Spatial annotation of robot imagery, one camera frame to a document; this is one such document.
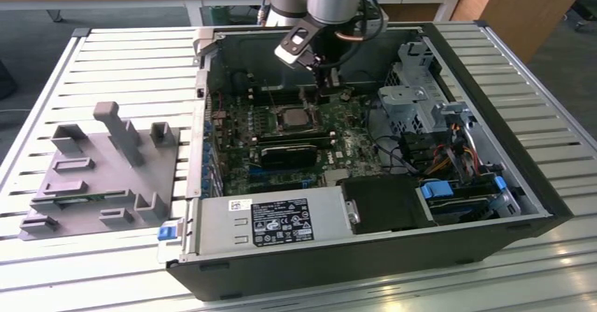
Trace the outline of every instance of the yellow wire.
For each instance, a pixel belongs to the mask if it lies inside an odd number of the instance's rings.
[[[442,169],[449,163],[449,158],[446,158],[440,165],[437,165],[426,174],[432,174],[434,171]]]

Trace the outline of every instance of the power supply label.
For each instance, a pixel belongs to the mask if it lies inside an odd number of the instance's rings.
[[[250,216],[257,247],[313,240],[306,199],[252,204]]]

